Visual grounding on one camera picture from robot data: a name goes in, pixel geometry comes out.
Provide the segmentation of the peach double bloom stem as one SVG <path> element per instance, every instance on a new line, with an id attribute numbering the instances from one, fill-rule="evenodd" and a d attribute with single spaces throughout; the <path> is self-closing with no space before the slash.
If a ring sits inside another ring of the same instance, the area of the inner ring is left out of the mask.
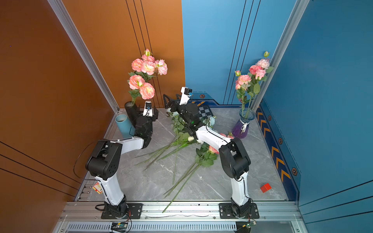
<path id="1" fill-rule="evenodd" d="M 148 82 L 156 74 L 157 64 L 151 51 L 146 49 L 141 58 L 137 58 L 131 63 L 131 68 L 132 71 L 128 73 L 129 76 L 139 75 Z"/>

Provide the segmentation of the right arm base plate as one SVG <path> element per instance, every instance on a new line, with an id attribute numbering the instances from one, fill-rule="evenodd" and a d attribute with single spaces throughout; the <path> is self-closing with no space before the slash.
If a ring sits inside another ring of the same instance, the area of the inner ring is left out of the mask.
<path id="1" fill-rule="evenodd" d="M 219 214 L 220 214 L 221 219 L 235 219 L 235 218 L 237 219 L 239 218 L 240 219 L 244 219 L 244 218 L 245 219 L 259 219 L 260 218 L 256 203 L 251 204 L 248 209 L 248 213 L 246 213 L 242 217 L 236 216 L 236 214 L 233 211 L 233 207 L 231 203 L 220 203 Z"/>

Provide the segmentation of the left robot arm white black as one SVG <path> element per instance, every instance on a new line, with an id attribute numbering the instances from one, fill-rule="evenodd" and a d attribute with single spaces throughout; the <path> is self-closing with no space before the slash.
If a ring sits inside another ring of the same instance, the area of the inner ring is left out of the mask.
<path id="1" fill-rule="evenodd" d="M 137 112 L 136 117 L 135 132 L 131 138 L 116 141 L 99 140 L 85 166 L 103 190 L 105 201 L 101 211 L 113 218 L 123 218 L 129 212 L 126 197 L 117 178 L 120 157 L 122 154 L 141 150 L 149 145 L 158 110 L 146 106 L 142 113 Z"/>

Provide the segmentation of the pale pink carnation stem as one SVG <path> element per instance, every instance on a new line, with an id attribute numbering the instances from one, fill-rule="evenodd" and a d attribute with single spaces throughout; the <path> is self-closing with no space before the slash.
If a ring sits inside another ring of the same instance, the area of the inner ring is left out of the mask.
<path id="1" fill-rule="evenodd" d="M 274 68 L 270 66 L 270 53 L 265 51 L 263 56 L 264 58 L 260 59 L 256 63 L 256 70 L 265 70 L 267 73 L 270 73 Z"/>

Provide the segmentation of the teal ceramic vase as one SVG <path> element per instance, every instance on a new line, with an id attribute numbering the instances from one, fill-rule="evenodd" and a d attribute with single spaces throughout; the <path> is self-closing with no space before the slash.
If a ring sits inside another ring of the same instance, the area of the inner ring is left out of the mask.
<path id="1" fill-rule="evenodd" d="M 134 136 L 135 128 L 127 115 L 116 116 L 115 122 L 124 139 L 132 138 Z"/>

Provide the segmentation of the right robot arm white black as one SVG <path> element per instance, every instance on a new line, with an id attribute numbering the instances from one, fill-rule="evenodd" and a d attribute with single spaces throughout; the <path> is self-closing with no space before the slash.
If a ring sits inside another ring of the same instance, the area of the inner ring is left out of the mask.
<path id="1" fill-rule="evenodd" d="M 254 204 L 249 197 L 246 184 L 251 160 L 242 141 L 239 138 L 225 137 L 203 123 L 199 118 L 199 109 L 196 104 L 183 103 L 181 98 L 174 100 L 165 94 L 163 98 L 165 108 L 170 109 L 172 113 L 177 112 L 186 123 L 185 128 L 189 136 L 202 144 L 196 150 L 194 164 L 165 194 L 169 195 L 180 183 L 183 183 L 180 187 L 182 190 L 199 168 L 211 167 L 219 157 L 223 171 L 231 179 L 233 215 L 237 218 L 249 217 L 249 211 Z"/>

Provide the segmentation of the pink double bloom stem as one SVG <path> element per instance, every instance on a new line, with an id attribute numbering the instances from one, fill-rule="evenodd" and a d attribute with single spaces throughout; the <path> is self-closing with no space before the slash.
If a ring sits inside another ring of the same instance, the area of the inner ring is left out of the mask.
<path id="1" fill-rule="evenodd" d="M 246 109 L 246 105 L 249 104 L 252 100 L 252 94 L 250 94 L 252 79 L 250 75 L 242 75 L 241 71 L 239 70 L 235 71 L 235 76 L 237 77 L 237 80 L 235 82 L 235 90 L 237 98 L 241 103 L 241 110 L 242 112 L 244 112 Z"/>

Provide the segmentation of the large peach bloom stem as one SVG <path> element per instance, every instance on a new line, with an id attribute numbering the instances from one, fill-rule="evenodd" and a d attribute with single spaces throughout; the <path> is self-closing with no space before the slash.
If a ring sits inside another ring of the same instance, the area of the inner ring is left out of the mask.
<path id="1" fill-rule="evenodd" d="M 128 80 L 128 84 L 130 87 L 129 94 L 132 98 L 132 105 L 135 105 L 138 97 L 141 97 L 143 100 L 149 100 L 155 96 L 154 87 L 146 82 L 140 75 L 132 75 Z"/>

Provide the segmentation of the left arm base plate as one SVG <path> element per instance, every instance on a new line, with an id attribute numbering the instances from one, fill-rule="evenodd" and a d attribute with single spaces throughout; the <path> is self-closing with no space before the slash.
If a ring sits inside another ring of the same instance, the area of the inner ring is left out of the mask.
<path id="1" fill-rule="evenodd" d="M 142 214 L 143 204 L 142 203 L 127 203 L 124 213 L 115 213 L 113 210 L 110 210 L 109 207 L 105 207 L 102 211 L 101 219 L 125 219 L 128 218 L 140 219 Z"/>

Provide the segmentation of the black cylindrical vase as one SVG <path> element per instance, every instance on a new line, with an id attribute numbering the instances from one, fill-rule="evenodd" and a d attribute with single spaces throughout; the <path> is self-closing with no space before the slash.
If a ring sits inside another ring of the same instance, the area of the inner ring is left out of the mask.
<path id="1" fill-rule="evenodd" d="M 130 120 L 131 124 L 135 127 L 137 118 L 139 117 L 139 107 L 135 103 L 127 102 L 125 104 L 125 110 L 128 119 Z"/>

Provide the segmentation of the pale pink double stem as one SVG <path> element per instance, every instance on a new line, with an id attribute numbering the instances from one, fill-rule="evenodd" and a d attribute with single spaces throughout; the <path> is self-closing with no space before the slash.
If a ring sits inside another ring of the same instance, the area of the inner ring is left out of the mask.
<path id="1" fill-rule="evenodd" d="M 166 75 L 168 72 L 168 66 L 163 59 L 155 61 L 156 72 L 159 75 Z"/>

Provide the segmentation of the bunch of pink flowers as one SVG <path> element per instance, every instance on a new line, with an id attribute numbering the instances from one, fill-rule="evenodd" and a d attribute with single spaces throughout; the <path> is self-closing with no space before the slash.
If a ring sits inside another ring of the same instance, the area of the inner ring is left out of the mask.
<path id="1" fill-rule="evenodd" d="M 172 146 L 175 132 L 166 110 L 154 124 L 149 147 L 135 153 L 132 201 L 228 201 L 230 179 L 220 157 L 199 143 Z"/>

